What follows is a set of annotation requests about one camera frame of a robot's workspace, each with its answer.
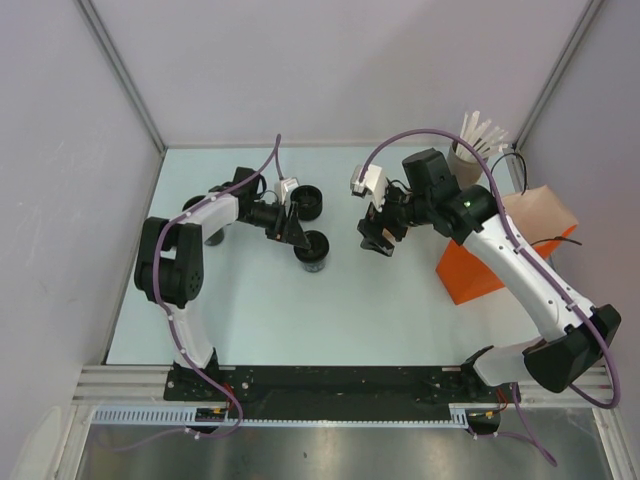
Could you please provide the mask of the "orange paper bag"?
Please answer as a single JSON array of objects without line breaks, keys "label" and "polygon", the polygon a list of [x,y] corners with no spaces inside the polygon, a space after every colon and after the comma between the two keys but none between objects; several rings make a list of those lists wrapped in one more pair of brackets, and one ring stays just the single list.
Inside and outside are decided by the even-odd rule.
[{"label": "orange paper bag", "polygon": [[578,226],[577,217],[548,186],[502,198],[506,219],[491,218],[462,245],[448,243],[436,273],[457,305],[506,287],[516,298],[542,298],[549,283],[524,257],[546,260]]}]

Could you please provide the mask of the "dark takeout coffee cup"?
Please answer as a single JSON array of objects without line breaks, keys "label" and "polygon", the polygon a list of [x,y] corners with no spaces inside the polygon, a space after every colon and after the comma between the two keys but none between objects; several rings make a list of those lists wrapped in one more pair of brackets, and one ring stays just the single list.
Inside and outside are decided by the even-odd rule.
[{"label": "dark takeout coffee cup", "polygon": [[324,269],[330,251],[328,238],[320,231],[309,230],[305,236],[310,244],[309,248],[296,246],[294,255],[308,273],[318,273]]}]

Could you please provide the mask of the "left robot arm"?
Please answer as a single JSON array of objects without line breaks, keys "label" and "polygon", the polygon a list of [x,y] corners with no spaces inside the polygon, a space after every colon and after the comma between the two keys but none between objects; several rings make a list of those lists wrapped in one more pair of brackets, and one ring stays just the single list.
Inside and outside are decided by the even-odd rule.
[{"label": "left robot arm", "polygon": [[208,367],[215,348],[204,321],[188,307],[204,284],[204,247],[220,242],[225,227],[241,222],[262,229],[271,241],[305,252],[311,240],[301,223],[322,213],[323,196],[314,186],[282,180],[276,200],[268,203],[258,190],[265,185],[258,171],[238,167],[231,182],[191,199],[176,219],[149,217],[143,223],[134,284],[165,310],[176,362],[191,368],[185,385],[202,400],[214,397],[221,387],[220,374]]}]

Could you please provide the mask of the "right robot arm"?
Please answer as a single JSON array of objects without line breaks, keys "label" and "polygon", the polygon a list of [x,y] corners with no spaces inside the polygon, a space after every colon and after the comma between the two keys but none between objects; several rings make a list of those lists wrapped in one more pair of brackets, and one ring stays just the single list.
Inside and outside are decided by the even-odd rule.
[{"label": "right robot arm", "polygon": [[391,184],[376,165],[359,166],[353,195],[370,195],[357,229],[364,249],[391,256],[411,227],[430,225],[478,258],[514,295],[538,337],[509,347],[486,347],[461,376],[463,393],[484,401],[497,385],[533,379],[553,393],[572,387],[609,346],[621,316],[595,306],[569,286],[529,245],[495,197],[481,185],[461,188],[444,155],[427,149],[402,162],[409,188]]}]

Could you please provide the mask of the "black plastic cup lid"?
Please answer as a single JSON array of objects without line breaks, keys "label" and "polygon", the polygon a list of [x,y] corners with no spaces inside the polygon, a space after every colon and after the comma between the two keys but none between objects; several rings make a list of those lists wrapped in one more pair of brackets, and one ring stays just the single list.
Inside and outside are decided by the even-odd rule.
[{"label": "black plastic cup lid", "polygon": [[327,237],[317,230],[308,230],[305,233],[311,242],[311,248],[309,250],[303,250],[295,247],[295,257],[303,263],[316,263],[324,260],[330,250]]}]

